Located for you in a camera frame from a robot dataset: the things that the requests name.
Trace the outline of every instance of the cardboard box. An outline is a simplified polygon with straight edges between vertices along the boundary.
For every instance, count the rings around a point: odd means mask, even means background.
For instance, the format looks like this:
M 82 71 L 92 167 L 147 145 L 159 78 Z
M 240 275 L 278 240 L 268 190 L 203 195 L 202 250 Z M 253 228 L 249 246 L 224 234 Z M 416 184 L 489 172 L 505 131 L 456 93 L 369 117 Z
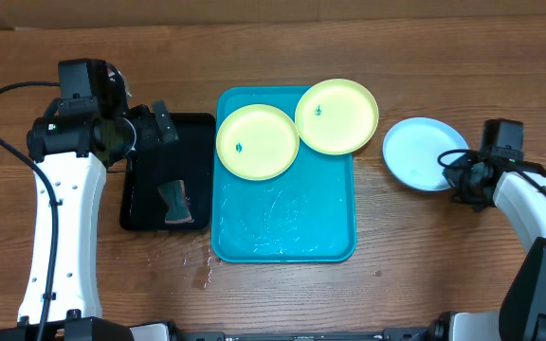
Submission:
M 0 29 L 546 14 L 546 0 L 0 0 Z

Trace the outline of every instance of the light blue plate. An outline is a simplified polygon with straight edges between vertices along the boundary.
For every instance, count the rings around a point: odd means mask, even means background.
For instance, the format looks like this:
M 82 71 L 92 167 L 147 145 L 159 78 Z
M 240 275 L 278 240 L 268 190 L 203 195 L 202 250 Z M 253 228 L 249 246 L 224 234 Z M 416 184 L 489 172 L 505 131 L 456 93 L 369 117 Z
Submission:
M 437 119 L 413 117 L 396 123 L 385 135 L 383 158 L 391 173 L 408 187 L 438 191 L 450 184 L 437 157 L 455 149 L 469 147 L 454 128 Z M 446 155 L 442 162 L 449 165 L 460 156 Z
M 309 86 L 235 87 L 218 101 L 216 129 L 235 110 L 267 104 L 294 119 Z M 348 259 L 357 246 L 353 159 L 300 143 L 283 174 L 265 181 L 233 175 L 214 158 L 212 249 L 231 262 Z

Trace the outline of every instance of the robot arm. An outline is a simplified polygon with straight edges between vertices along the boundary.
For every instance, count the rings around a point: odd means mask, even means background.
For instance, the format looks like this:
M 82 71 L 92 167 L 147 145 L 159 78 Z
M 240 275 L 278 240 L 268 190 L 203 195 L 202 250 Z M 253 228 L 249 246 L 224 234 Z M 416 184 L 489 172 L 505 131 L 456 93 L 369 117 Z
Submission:
M 1 330 L 0 340 L 34 340 L 36 334 L 49 340 L 57 330 L 65 330 L 68 340 L 96 334 L 116 340 L 169 340 L 172 330 L 167 323 L 129 329 L 101 319 L 96 239 L 107 169 L 122 158 L 131 169 L 133 153 L 174 142 L 178 136 L 172 120 L 162 101 L 156 103 L 161 111 L 157 117 L 144 105 L 129 109 L 125 79 L 105 61 L 60 62 L 59 78 L 61 98 L 52 101 L 27 134 L 29 157 L 57 200 L 58 239 L 50 248 L 53 199 L 36 174 L 37 220 L 27 291 L 18 327 Z M 53 249 L 57 252 L 50 296 L 46 282 Z
M 47 155 L 38 164 L 54 185 L 62 204 L 59 211 L 59 239 L 54 273 L 53 299 L 47 321 L 74 317 L 102 317 L 96 285 L 96 232 L 100 195 L 106 182 L 106 168 L 94 154 L 77 157 L 73 152 Z M 25 299 L 18 321 L 37 324 L 44 302 L 52 217 L 44 184 L 37 184 L 37 220 L 33 262 Z
M 520 122 L 486 121 L 479 152 L 444 165 L 454 202 L 479 212 L 495 206 L 519 236 L 526 259 L 499 311 L 442 315 L 430 340 L 546 340 L 546 170 L 522 161 Z
M 545 177 L 526 174 L 546 188 Z M 536 238 L 546 238 L 546 198 L 519 174 L 504 172 L 497 183 L 493 200 L 509 219 L 526 253 Z

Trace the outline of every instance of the water spill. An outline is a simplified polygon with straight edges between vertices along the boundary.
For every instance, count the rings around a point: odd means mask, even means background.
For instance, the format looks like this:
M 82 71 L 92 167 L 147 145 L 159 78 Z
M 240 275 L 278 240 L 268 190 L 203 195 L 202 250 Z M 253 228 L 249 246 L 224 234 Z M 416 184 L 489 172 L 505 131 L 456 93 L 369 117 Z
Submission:
M 212 282 L 212 268 L 210 261 L 212 255 L 209 252 L 209 245 L 203 245 L 201 247 L 202 254 L 202 266 L 197 268 L 195 275 L 193 277 L 192 287 L 197 289 L 206 289 L 208 284 Z

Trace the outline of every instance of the white plate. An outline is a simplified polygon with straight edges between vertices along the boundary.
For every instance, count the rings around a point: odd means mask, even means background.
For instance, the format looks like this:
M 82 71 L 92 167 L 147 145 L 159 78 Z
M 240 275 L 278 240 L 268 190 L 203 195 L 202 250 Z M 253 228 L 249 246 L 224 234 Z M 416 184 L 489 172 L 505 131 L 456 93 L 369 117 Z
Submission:
M 395 124 L 385 135 L 383 158 L 389 170 L 405 185 L 426 191 L 450 188 L 437 157 L 446 151 L 468 149 L 464 138 L 437 119 L 415 117 Z M 452 163 L 460 153 L 445 156 Z

